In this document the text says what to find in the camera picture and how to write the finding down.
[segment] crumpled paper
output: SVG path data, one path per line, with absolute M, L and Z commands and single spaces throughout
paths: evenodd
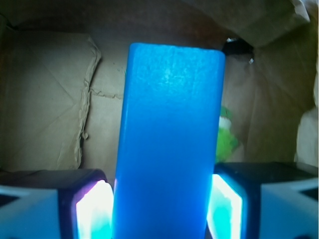
M 310 22 L 301 0 L 183 0 L 254 47 Z
M 306 112 L 301 119 L 295 161 L 318 167 L 318 108 Z

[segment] led light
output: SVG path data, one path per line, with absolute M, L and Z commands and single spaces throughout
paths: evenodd
M 242 198 L 218 175 L 212 176 L 207 224 L 214 239 L 239 239 Z
M 79 239 L 111 238 L 113 202 L 112 187 L 104 180 L 84 195 L 76 204 Z

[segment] blue block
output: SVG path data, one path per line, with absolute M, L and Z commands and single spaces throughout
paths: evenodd
M 130 46 L 113 239 L 201 239 L 216 155 L 225 56 Z

